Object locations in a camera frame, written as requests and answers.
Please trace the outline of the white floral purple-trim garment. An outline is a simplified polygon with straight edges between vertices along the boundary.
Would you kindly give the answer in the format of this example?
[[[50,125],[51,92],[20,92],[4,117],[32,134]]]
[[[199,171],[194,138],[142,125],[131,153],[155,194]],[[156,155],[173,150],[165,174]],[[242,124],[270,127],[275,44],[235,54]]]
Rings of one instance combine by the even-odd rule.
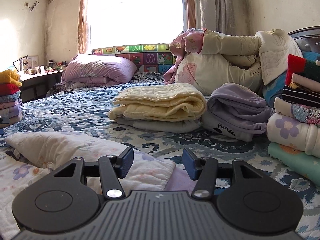
[[[105,155],[120,155],[126,145],[78,132],[21,132],[6,137],[1,150],[1,239],[12,239],[19,228],[12,215],[14,198],[26,187],[75,157],[86,162]],[[195,186],[187,172],[171,160],[134,151],[129,173],[120,181],[132,190],[188,191]]]

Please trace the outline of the blue white patterned quilt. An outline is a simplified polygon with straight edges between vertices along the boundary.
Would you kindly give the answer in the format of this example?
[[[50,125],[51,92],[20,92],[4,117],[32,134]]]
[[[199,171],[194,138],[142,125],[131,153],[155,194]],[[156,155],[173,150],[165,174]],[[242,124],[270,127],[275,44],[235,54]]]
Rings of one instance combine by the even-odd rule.
[[[119,125],[107,114],[114,98],[134,86],[160,85],[159,73],[138,73],[126,84],[112,87],[87,87],[53,93],[22,106],[23,119],[4,130],[17,132],[82,132],[100,139],[113,140],[150,157],[169,159],[182,166],[182,150],[190,148],[199,156],[211,156],[220,162],[240,158],[263,170],[270,177],[295,191],[304,205],[298,233],[305,239],[319,239],[319,187],[267,154],[269,141],[256,135],[244,142],[199,128],[189,133],[153,132]]]

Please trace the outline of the folded yellow quilted blanket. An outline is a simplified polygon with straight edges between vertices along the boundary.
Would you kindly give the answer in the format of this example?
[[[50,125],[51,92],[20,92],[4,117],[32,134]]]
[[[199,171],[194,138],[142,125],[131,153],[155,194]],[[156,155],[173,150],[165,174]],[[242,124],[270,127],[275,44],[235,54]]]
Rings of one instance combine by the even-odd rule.
[[[108,117],[132,120],[194,121],[206,110],[206,99],[188,83],[137,86],[120,92]]]

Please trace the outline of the white purple flower folded garment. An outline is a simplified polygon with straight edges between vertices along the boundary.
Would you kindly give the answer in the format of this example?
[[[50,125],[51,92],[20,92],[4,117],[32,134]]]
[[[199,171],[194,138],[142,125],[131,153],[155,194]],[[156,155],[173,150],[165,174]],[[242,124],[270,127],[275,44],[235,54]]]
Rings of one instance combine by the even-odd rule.
[[[319,157],[319,127],[296,120],[289,103],[280,98],[274,101],[275,113],[267,123],[269,141],[290,146],[307,155]]]

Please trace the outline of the purple folded duvet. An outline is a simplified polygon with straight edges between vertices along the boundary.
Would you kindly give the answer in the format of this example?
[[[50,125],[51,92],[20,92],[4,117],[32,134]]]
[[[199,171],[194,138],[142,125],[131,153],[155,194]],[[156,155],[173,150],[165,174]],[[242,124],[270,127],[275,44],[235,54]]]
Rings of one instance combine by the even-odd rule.
[[[123,57],[79,54],[65,68],[61,81],[114,86],[130,82],[136,70],[137,66]]]

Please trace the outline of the cream pink bundled comforter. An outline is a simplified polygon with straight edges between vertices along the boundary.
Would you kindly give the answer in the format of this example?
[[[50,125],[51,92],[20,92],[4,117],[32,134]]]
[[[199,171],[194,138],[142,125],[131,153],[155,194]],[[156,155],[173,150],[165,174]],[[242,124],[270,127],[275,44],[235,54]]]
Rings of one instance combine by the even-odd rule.
[[[290,54],[303,56],[295,40],[281,29],[254,36],[188,29],[169,49],[176,62],[164,73],[165,84],[189,83],[204,95],[229,82],[257,92],[287,70]]]

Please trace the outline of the colourful alphabet foam mat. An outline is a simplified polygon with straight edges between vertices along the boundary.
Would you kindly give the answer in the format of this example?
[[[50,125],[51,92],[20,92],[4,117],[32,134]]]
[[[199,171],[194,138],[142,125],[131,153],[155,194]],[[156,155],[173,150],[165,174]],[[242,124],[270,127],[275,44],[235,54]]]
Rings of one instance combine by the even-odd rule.
[[[135,44],[92,49],[92,55],[123,57],[137,66],[137,72],[164,73],[175,63],[169,44]]]

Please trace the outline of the pink patchwork floral garment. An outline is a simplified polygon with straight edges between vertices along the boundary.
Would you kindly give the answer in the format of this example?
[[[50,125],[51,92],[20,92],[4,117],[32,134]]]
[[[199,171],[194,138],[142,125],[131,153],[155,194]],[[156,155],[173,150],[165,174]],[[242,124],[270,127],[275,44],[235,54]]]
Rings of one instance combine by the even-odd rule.
[[[293,104],[291,106],[293,117],[303,123],[320,126],[320,109],[316,107]]]

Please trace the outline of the black white striped garment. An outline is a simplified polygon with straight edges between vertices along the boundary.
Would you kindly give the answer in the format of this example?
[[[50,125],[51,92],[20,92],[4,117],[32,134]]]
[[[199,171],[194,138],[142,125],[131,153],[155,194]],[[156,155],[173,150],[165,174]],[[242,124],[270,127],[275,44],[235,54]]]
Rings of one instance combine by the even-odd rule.
[[[302,88],[291,88],[284,86],[281,98],[290,103],[305,105],[310,107],[320,107],[320,95],[317,92],[311,92]]]

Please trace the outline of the pale pink folded garment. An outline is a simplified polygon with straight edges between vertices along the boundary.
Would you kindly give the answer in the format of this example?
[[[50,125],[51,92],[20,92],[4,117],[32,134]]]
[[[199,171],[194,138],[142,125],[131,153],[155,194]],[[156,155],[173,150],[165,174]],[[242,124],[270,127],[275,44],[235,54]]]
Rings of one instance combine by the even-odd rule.
[[[292,74],[291,82],[314,92],[320,92],[320,83],[298,74]]]

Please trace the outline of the yellow folded garment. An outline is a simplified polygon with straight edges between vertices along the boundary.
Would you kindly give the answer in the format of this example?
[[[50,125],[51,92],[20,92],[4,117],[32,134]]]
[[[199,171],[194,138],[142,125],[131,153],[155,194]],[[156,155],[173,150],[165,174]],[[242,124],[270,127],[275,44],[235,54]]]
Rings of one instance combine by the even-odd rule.
[[[13,84],[17,87],[21,87],[22,83],[20,81],[20,74],[16,70],[7,69],[5,71],[0,72],[0,84]]]

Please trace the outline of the red green knit garment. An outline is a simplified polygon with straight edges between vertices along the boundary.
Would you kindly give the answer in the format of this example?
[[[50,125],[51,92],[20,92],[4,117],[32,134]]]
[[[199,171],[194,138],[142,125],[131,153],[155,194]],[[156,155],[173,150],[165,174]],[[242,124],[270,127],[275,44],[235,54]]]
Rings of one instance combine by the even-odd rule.
[[[287,57],[287,73],[285,85],[289,86],[293,74],[298,74],[313,81],[319,82],[320,68],[319,60],[310,61],[296,55],[289,54]]]

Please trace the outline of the grey curtain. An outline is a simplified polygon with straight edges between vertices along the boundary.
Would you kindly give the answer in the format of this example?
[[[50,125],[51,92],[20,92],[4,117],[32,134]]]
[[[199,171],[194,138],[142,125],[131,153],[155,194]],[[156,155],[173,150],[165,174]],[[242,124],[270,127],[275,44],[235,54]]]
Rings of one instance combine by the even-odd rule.
[[[201,28],[227,35],[249,35],[247,0],[199,0]]]

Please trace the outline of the dark wooden headboard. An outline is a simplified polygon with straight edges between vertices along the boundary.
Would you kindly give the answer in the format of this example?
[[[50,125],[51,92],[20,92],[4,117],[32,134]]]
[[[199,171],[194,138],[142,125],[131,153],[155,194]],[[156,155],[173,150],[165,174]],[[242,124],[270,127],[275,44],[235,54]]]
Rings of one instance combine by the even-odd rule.
[[[320,26],[313,26],[294,30],[289,35],[298,44],[301,51],[312,51],[319,53]]]

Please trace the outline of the wooden window frame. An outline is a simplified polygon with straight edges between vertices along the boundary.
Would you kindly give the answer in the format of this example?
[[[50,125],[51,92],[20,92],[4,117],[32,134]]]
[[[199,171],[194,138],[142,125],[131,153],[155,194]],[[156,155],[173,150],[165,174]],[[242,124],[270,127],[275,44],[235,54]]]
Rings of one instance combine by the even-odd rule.
[[[170,43],[195,26],[195,0],[81,0],[78,51]]]

